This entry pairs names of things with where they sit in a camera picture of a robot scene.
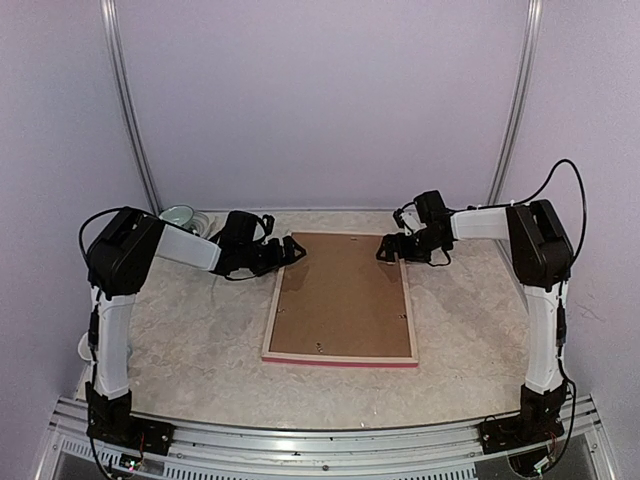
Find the marble tabletop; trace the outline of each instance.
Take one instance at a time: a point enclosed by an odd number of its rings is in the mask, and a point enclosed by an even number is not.
[[[389,233],[390,212],[269,212],[274,234]],[[219,228],[224,214],[216,214]],[[446,268],[409,264],[420,365],[365,369],[260,358],[275,274],[228,282],[156,258],[131,322],[133,408],[298,429],[423,425],[518,408],[524,305],[492,241],[457,242]]]

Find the pink edge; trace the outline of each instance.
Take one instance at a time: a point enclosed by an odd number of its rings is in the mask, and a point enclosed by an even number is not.
[[[364,362],[334,362],[329,359],[327,360],[298,360],[298,359],[288,359],[288,358],[273,358],[273,357],[262,357],[263,362],[270,363],[289,363],[294,365],[311,365],[311,366],[319,366],[319,367],[357,367],[357,368],[416,368],[418,366],[418,361],[413,360],[415,363],[409,363],[413,359],[407,359],[407,363],[385,363],[385,362],[375,362],[375,363],[364,363]]]

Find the metal pole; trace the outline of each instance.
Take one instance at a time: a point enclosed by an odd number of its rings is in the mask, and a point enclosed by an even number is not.
[[[525,27],[516,89],[513,94],[507,130],[502,140],[500,157],[491,183],[491,190],[487,199],[487,205],[492,205],[500,201],[500,194],[502,193],[502,188],[504,187],[504,182],[507,177],[507,171],[509,169],[509,164],[511,163],[511,156],[518,136],[520,120],[522,119],[527,91],[529,89],[529,81],[533,70],[533,60],[535,58],[536,46],[538,44],[541,16],[542,0],[529,0],[529,13],[527,15],[527,25]]]
[[[125,127],[131,142],[133,150],[133,158],[135,160],[140,181],[144,187],[145,196],[149,203],[151,211],[158,215],[162,211],[162,204],[155,187],[151,168],[147,161],[147,156],[142,145],[142,137],[138,128],[133,102],[131,100],[131,92],[127,82],[127,71],[125,68],[124,54],[122,51],[122,42],[120,40],[120,31],[118,29],[118,15],[116,12],[115,0],[100,0],[102,9],[102,20],[104,22],[105,33],[107,37],[107,46],[109,48],[109,56],[111,58],[111,66],[113,75],[116,80],[116,87],[120,99],[120,106],[125,121]]]

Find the white arm segment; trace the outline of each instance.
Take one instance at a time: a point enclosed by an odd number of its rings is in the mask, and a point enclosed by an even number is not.
[[[525,385],[544,394],[562,385],[556,347],[558,291],[556,283],[550,292],[540,287],[524,287],[529,310],[529,368]],[[566,305],[567,282],[564,282],[562,303]]]
[[[220,247],[213,242],[167,224],[156,249],[156,255],[167,260],[210,271],[220,258]],[[98,289],[92,288],[93,307],[96,305]],[[100,331],[96,355],[98,373],[95,390],[108,399],[126,395],[129,391],[127,357],[129,346],[129,323],[135,303],[135,295],[114,296],[107,300],[104,295],[98,300]]]
[[[451,216],[451,230],[453,238],[457,240],[470,238],[509,240],[507,213],[504,208],[465,210],[454,213]]]

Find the metal frame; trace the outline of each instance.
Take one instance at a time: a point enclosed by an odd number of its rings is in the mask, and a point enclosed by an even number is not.
[[[147,156],[142,145],[142,137],[140,136],[140,129],[138,128],[138,121],[127,82],[124,53],[122,51],[122,41],[120,40],[120,30],[118,28],[116,2],[115,0],[100,0],[100,6],[107,37],[107,46],[109,47],[111,66],[116,80],[125,127],[129,135],[129,140],[131,141],[136,168],[142,186],[144,187],[149,208],[154,214],[158,215],[162,211],[162,203],[160,202],[160,197],[151,175],[151,168],[149,167],[149,162],[147,161]]]
[[[542,0],[529,0],[529,13],[527,15],[524,42],[522,44],[522,55],[518,68],[516,89],[513,93],[507,130],[502,140],[500,157],[498,158],[498,165],[491,183],[487,205],[493,205],[500,200],[500,194],[502,193],[507,177],[507,171],[511,163],[511,156],[513,155],[513,148],[518,136],[520,120],[522,119],[527,92],[529,90],[529,81],[531,79],[531,72],[533,71],[533,60],[535,58],[536,46],[538,45],[541,17]]]
[[[176,426],[167,457],[146,454],[150,471],[142,478],[189,480],[474,479],[478,462],[507,455],[484,455],[477,425],[482,419],[392,429],[269,430],[191,422],[154,415]],[[565,428],[571,402],[561,412]],[[37,480],[53,478],[61,452],[92,461],[86,437],[86,404],[61,398],[47,431]],[[599,480],[615,480],[610,447],[591,397],[578,399],[574,435],[586,435]],[[123,453],[96,442],[103,461],[118,464]],[[513,450],[509,454],[524,451]]]

